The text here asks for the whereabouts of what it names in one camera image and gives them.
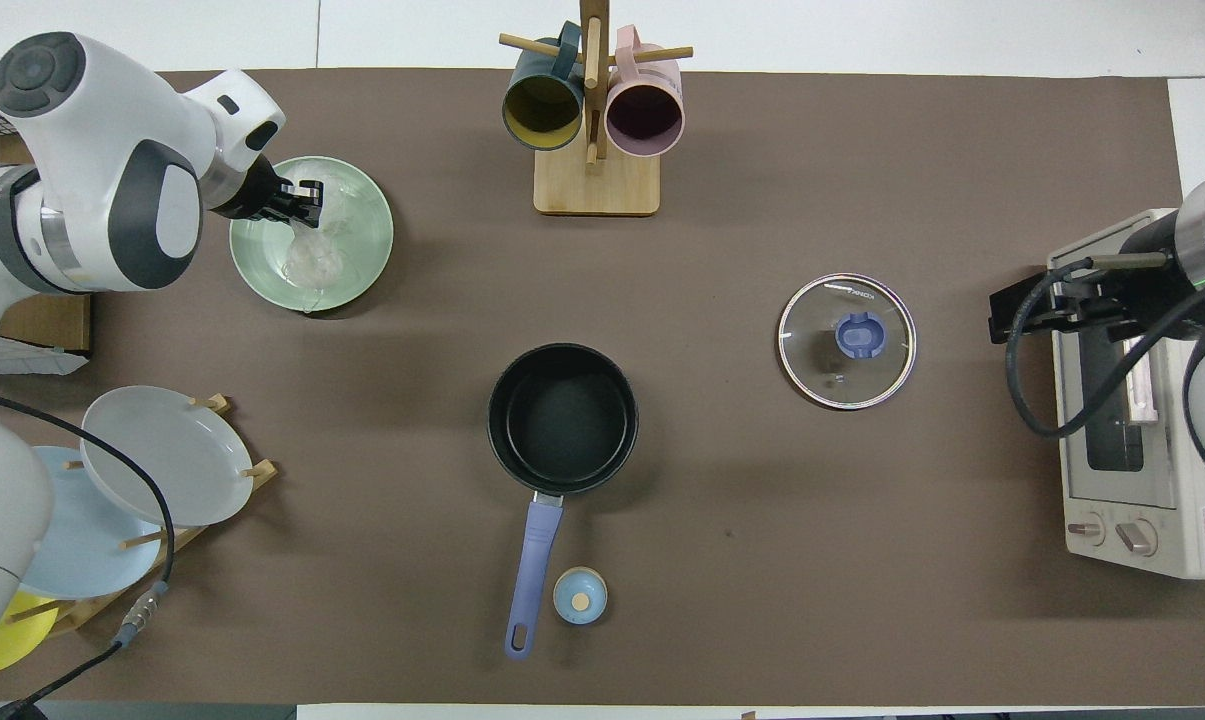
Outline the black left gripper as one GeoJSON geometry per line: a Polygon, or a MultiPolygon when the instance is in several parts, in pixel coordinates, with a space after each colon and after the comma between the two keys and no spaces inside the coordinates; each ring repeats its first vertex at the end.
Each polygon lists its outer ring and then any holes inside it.
{"type": "Polygon", "coordinates": [[[324,183],[278,176],[268,160],[255,160],[230,199],[212,206],[214,214],[230,219],[290,222],[319,228],[324,183]]]}

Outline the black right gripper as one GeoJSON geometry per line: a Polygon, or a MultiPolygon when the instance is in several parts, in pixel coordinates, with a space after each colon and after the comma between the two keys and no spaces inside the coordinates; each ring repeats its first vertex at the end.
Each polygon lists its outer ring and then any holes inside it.
{"type": "Polygon", "coordinates": [[[1069,275],[1064,268],[1046,268],[991,293],[992,346],[1006,346],[1013,334],[1076,331],[1072,323],[1076,309],[1063,291],[1069,275]]]}

